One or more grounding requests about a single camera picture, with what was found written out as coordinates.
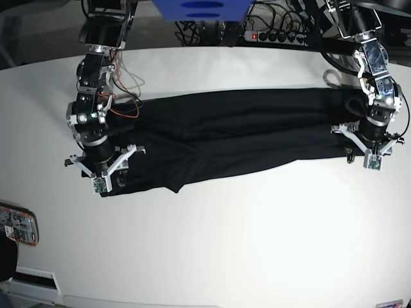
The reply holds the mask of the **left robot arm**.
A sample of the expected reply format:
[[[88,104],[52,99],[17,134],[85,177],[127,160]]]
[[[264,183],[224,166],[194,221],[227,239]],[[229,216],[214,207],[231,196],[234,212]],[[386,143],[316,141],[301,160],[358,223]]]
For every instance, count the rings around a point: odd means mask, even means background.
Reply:
[[[353,50],[359,66],[357,71],[334,62],[324,49],[319,26],[325,11],[330,14],[340,36],[358,44]],[[334,68],[357,77],[367,98],[365,110],[357,121],[334,125],[331,132],[350,139],[364,155],[364,168],[373,170],[381,169],[383,158],[392,153],[393,145],[404,142],[401,134],[389,134],[387,128],[408,104],[401,87],[389,73],[388,53],[376,36],[382,27],[379,12],[408,17],[410,1],[325,1],[315,20],[322,56]]]

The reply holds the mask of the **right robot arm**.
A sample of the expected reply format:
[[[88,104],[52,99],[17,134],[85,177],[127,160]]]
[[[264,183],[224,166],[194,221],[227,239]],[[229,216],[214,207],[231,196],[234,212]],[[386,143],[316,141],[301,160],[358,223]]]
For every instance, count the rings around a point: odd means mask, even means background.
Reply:
[[[85,24],[79,41],[88,50],[76,71],[76,99],[67,107],[66,121],[82,154],[71,155],[65,165],[80,168],[95,194],[108,194],[124,186],[129,160],[145,153],[144,146],[120,144],[116,137],[130,125],[111,126],[110,116],[126,117],[114,108],[118,73],[116,53],[125,47],[137,1],[81,1]]]

